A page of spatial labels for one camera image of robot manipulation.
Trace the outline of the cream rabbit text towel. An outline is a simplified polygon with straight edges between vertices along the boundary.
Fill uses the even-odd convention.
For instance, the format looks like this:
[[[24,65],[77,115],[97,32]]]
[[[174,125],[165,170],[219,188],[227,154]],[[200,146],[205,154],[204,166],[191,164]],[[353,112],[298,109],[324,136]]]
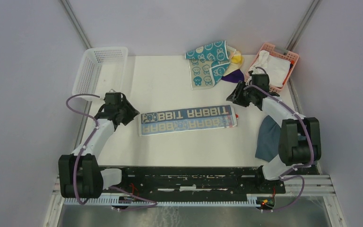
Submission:
[[[140,136],[236,127],[237,115],[230,105],[184,108],[142,113],[138,119]]]

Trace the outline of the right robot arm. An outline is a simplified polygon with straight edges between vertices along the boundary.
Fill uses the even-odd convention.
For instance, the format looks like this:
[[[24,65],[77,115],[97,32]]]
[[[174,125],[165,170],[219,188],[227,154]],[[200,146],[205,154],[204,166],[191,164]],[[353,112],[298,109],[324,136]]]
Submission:
[[[290,108],[276,92],[270,91],[268,74],[254,74],[249,84],[237,83],[227,97],[239,106],[255,105],[270,116],[279,126],[278,154],[261,166],[261,176],[255,178],[254,187],[266,193],[273,180],[280,180],[298,168],[310,167],[321,158],[320,122]]]

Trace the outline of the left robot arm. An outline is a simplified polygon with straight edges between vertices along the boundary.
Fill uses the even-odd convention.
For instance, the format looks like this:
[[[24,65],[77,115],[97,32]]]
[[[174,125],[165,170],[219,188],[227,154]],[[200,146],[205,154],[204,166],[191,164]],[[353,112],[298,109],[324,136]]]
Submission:
[[[128,190],[130,180],[122,175],[121,169],[103,169],[97,160],[117,127],[129,124],[139,111],[122,92],[106,93],[104,103],[94,116],[72,108],[69,102],[75,97],[66,100],[66,107],[90,118],[94,125],[88,137],[71,154],[59,158],[60,192],[64,198],[74,198],[80,205],[85,205],[90,199],[99,198],[103,190],[111,186],[118,192]]]

